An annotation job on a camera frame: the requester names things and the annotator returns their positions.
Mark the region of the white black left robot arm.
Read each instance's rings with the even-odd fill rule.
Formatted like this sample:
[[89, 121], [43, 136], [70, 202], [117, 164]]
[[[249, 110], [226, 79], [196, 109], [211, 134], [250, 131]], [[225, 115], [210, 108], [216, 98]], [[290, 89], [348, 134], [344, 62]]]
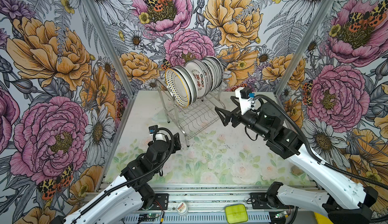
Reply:
[[66, 217], [55, 217], [52, 223], [114, 224], [126, 214], [149, 209], [156, 194], [148, 182], [162, 174], [168, 158], [181, 149], [180, 135], [157, 133], [148, 146], [146, 153], [131, 161], [98, 196]]

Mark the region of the yellow rim dotted plate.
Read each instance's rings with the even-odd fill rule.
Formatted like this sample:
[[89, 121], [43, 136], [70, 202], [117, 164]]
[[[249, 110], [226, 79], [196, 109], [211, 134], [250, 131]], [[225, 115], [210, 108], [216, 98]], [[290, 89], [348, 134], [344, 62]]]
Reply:
[[191, 102], [189, 86], [183, 75], [176, 69], [169, 68], [165, 72], [165, 83], [170, 88], [178, 105], [187, 108]]

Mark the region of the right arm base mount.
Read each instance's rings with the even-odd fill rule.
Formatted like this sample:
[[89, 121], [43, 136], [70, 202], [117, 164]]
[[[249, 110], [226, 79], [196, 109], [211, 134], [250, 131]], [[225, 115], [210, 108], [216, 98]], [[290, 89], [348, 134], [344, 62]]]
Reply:
[[266, 193], [250, 193], [247, 200], [253, 209], [294, 209], [293, 205], [284, 205], [275, 197], [267, 197]]

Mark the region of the black geometric pattern plate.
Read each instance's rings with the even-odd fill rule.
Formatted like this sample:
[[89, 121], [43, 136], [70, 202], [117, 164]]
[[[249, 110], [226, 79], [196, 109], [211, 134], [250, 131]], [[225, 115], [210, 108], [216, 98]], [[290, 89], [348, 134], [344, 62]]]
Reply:
[[197, 94], [198, 94], [196, 79], [194, 78], [193, 74], [183, 66], [178, 65], [178, 66], [175, 66], [174, 69], [176, 69], [178, 72], [180, 72], [183, 75], [189, 87], [190, 105], [192, 105], [193, 103], [196, 102]]

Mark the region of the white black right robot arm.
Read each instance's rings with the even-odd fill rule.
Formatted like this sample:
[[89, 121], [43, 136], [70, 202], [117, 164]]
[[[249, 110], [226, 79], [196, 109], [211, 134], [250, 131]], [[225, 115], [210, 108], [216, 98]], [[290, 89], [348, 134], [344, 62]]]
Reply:
[[351, 174], [338, 169], [315, 153], [304, 133], [290, 116], [265, 95], [239, 99], [233, 111], [215, 108], [224, 126], [243, 124], [266, 141], [275, 154], [300, 168], [323, 188], [322, 192], [306, 191], [273, 182], [261, 203], [271, 208], [294, 206], [327, 217], [334, 224], [371, 224], [371, 207], [378, 192], [352, 181]]

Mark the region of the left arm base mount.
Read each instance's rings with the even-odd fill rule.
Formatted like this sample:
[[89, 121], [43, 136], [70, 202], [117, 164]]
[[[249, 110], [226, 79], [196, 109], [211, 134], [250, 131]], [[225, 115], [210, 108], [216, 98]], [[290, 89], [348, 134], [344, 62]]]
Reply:
[[144, 204], [142, 210], [167, 210], [169, 204], [169, 194], [157, 193], [153, 199], [153, 202]]

